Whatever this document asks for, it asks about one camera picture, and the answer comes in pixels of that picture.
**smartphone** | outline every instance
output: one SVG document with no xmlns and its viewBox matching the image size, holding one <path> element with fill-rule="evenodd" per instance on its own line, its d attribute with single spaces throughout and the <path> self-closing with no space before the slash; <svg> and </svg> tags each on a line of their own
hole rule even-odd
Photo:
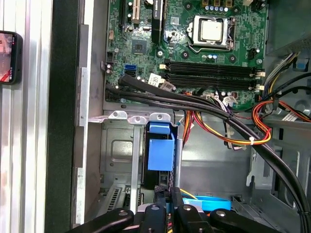
<svg viewBox="0 0 311 233">
<path fill-rule="evenodd" d="M 0 84 L 21 80 L 23 38 L 14 32 L 0 31 Z"/>
</svg>

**cpu socket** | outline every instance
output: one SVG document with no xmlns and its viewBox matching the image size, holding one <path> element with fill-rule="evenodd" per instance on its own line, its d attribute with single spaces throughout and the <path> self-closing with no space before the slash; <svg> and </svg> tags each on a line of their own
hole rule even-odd
<svg viewBox="0 0 311 233">
<path fill-rule="evenodd" d="M 195 16 L 187 28 L 193 46 L 211 50 L 234 49 L 235 18 Z"/>
</svg>

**blue tab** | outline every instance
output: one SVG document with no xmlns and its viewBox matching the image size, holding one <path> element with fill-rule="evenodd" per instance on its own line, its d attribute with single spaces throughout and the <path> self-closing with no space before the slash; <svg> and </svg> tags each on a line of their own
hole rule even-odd
<svg viewBox="0 0 311 233">
<path fill-rule="evenodd" d="M 195 196 L 196 199 L 183 198 L 184 204 L 193 206 L 199 206 L 204 211 L 213 211 L 216 209 L 231 210 L 231 201 L 223 198 L 207 197 L 207 196 Z"/>
<path fill-rule="evenodd" d="M 171 129 L 170 129 L 169 123 L 151 122 L 149 132 L 160 133 L 160 134 L 170 134 Z"/>
<path fill-rule="evenodd" d="M 172 139 L 150 139 L 148 170 L 172 171 L 175 138 L 171 133 Z"/>
</svg>

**chipset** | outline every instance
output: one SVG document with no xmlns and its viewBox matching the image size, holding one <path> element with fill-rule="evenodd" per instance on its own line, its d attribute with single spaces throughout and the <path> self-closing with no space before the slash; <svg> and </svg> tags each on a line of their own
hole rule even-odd
<svg viewBox="0 0 311 233">
<path fill-rule="evenodd" d="M 132 41 L 132 53 L 145 55 L 147 52 L 147 41 L 146 40 L 133 40 Z"/>
<path fill-rule="evenodd" d="M 192 46 L 204 47 L 205 50 L 234 49 L 234 17 L 195 16 L 187 28 Z"/>
</svg>

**ram slot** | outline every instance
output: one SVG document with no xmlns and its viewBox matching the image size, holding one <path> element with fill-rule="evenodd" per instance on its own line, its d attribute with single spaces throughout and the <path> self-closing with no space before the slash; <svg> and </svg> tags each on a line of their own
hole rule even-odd
<svg viewBox="0 0 311 233">
<path fill-rule="evenodd" d="M 134 0 L 133 5 L 133 23 L 139 24 L 140 0 Z"/>
<path fill-rule="evenodd" d="M 126 0 L 120 1 L 119 13 L 119 28 L 123 29 L 125 24 Z"/>
<path fill-rule="evenodd" d="M 229 90 L 249 90 L 250 87 L 254 87 L 255 83 L 247 80 L 219 79 L 178 74 L 166 74 L 165 78 L 171 84 L 179 88 L 199 88 L 208 85 Z"/>
<path fill-rule="evenodd" d="M 164 63 L 168 67 L 170 73 L 177 74 L 202 74 L 218 77 L 249 78 L 253 77 L 256 73 L 256 68 L 251 67 L 173 62 L 169 59 L 165 59 Z"/>
</svg>

